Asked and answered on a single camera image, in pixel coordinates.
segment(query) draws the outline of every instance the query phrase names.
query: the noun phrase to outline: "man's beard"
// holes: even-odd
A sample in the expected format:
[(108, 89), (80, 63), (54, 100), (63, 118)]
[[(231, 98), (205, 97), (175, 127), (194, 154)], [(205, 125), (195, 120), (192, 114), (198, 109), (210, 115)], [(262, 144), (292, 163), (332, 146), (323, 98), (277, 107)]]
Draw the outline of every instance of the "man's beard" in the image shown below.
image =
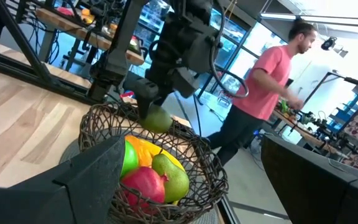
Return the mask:
[(306, 50), (302, 46), (298, 45), (298, 52), (299, 54), (304, 54)]

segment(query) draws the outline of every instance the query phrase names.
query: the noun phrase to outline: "dark jeans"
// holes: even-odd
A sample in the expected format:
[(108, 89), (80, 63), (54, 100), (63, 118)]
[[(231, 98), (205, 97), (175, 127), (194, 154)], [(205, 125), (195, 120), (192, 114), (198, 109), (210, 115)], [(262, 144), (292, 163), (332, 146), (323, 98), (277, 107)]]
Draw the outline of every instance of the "dark jeans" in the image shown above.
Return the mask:
[(236, 106), (231, 106), (221, 130), (208, 136), (211, 149), (221, 147), (218, 158), (223, 166), (237, 154), (239, 148), (250, 140), (254, 131), (259, 129), (263, 122), (263, 120), (243, 112)]

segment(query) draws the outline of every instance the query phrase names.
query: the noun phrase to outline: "yellow bell pepper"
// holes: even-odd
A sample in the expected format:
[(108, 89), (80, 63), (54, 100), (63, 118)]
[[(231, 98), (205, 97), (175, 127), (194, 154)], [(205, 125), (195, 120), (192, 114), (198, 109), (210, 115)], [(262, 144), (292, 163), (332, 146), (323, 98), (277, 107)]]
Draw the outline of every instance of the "yellow bell pepper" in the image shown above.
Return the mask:
[(140, 139), (138, 139), (135, 136), (128, 135), (128, 136), (125, 136), (125, 140), (129, 141), (129, 143), (131, 143), (132, 146), (134, 147), (134, 149), (136, 150), (137, 157), (139, 159), (139, 165), (151, 167), (153, 158), (152, 158), (150, 152), (140, 142)]
[[(161, 152), (160, 147), (156, 146), (155, 144), (153, 144), (149, 141), (143, 140), (143, 139), (140, 139), (139, 141), (141, 142), (142, 145), (144, 145), (144, 148), (146, 148), (151, 153), (152, 157), (154, 157), (157, 154), (160, 154), (160, 152)], [(182, 166), (182, 164), (173, 155), (171, 155), (168, 151), (163, 149), (162, 154), (166, 155), (168, 157), (168, 159), (173, 164), (175, 164), (181, 170), (185, 171), (185, 168)]]

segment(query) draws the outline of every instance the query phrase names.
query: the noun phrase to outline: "woven basket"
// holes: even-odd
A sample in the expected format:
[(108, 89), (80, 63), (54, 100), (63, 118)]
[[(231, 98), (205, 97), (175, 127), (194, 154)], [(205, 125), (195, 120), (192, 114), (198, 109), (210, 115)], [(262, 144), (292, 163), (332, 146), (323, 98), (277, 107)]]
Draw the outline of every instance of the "woven basket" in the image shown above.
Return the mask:
[[(80, 124), (80, 151), (117, 135), (130, 134), (148, 140), (181, 162), (190, 179), (190, 191), (178, 205), (171, 205), (155, 203), (141, 196), (139, 191), (120, 184), (112, 198), (109, 219), (116, 223), (190, 223), (213, 209), (223, 194), (227, 193), (228, 184), (221, 165), (212, 165), (215, 154), (207, 150), (208, 145), (191, 128), (177, 121), (173, 122), (167, 133), (155, 134), (142, 129), (138, 119), (136, 105), (130, 103), (92, 106)], [(143, 202), (139, 204), (149, 203), (149, 212), (144, 213), (138, 209), (139, 205), (130, 206), (124, 191), (130, 191), (141, 198)]]

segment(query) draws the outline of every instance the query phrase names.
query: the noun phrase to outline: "wooden workbench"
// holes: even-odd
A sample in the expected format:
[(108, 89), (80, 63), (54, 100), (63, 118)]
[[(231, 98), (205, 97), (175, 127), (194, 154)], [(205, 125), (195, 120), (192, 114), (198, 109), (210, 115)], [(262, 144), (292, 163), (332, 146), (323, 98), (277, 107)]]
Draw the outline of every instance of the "wooden workbench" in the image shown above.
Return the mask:
[[(28, 64), (22, 53), (3, 45), (0, 53)], [(47, 67), (53, 75), (90, 86), (88, 80)], [(88, 105), (0, 73), (0, 187), (56, 166), (65, 148), (78, 137), (81, 118), (88, 110)], [(173, 119), (190, 126), (187, 120)]]
[[(324, 142), (322, 140), (316, 139), (311, 133), (309, 133), (309, 131), (307, 129), (303, 129), (303, 128), (299, 127), (298, 125), (295, 125), (296, 121), (290, 121), (288, 118), (284, 117), (284, 115), (281, 112), (279, 112), (277, 110), (273, 110), (273, 114), (276, 117), (278, 117), (280, 120), (284, 121), (289, 127), (293, 128), (295, 131), (297, 131), (307, 142), (310, 142), (317, 147), (320, 147), (324, 144)], [(333, 154), (338, 153), (337, 149), (335, 149), (334, 147), (332, 147), (328, 144), (325, 144), (323, 149), (327, 150)]]
[[(54, 28), (64, 31), (67, 34), (72, 35), (73, 37), (84, 40), (86, 37), (86, 33), (88, 32), (87, 29), (81, 28), (79, 25), (72, 23), (71, 21), (60, 17), (53, 12), (50, 12), (46, 9), (37, 9), (35, 12), (38, 20), (46, 23), (48, 26), (54, 26)], [(101, 50), (107, 50), (110, 48), (111, 41), (96, 35), (94, 33), (91, 34), (89, 37), (89, 44), (93, 47), (99, 48)], [(143, 55), (139, 55), (135, 52), (127, 50), (127, 59), (133, 65), (142, 65), (144, 63)]]

